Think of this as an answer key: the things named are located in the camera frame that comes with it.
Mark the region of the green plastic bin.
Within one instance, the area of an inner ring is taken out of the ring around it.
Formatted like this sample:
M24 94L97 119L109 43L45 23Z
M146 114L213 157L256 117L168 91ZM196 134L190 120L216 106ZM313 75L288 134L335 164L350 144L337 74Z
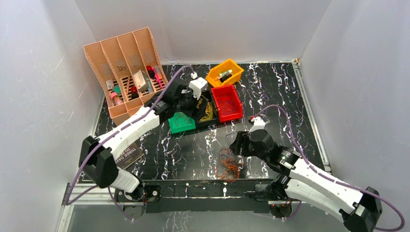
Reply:
M171 134L177 134L196 129L195 121L182 112L177 112L168 119Z

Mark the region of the red plastic bin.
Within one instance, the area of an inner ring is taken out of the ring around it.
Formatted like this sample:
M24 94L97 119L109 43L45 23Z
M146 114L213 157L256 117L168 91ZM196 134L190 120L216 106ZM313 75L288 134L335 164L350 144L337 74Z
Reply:
M220 123L241 119L244 116L243 105L234 85L211 88Z

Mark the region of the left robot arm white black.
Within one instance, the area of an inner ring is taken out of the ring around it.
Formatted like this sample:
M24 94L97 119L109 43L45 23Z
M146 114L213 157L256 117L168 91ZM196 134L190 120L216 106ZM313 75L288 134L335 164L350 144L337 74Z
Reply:
M132 201L143 198L145 189L142 180L119 168L116 159L142 135L172 118L175 113L184 113L192 119L204 114L206 100L201 100L207 81L199 78L188 86L172 84L156 93L129 119L94 138L84 139L79 168L100 188L114 187L125 191Z

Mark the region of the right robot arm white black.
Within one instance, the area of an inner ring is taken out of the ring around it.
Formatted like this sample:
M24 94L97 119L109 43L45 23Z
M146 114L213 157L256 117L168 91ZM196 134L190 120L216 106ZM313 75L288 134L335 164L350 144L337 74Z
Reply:
M372 232L382 214L379 193L349 188L290 147L278 145L266 130L239 131L229 148L236 156L256 156L278 173L271 183L278 200L304 201L331 214L350 232Z

